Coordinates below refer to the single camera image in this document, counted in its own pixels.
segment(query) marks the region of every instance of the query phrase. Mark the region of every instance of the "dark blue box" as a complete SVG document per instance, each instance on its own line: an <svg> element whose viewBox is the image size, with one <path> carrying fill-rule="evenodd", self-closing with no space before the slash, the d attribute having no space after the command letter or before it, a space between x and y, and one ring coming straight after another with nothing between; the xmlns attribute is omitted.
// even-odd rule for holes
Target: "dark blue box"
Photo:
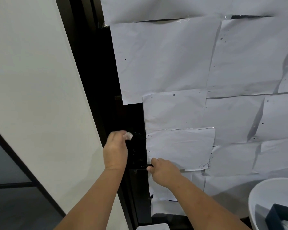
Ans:
<svg viewBox="0 0 288 230"><path fill-rule="evenodd" d="M269 214L266 216L266 224L269 230L285 230L282 220L288 220L288 207L273 204Z"/></svg>

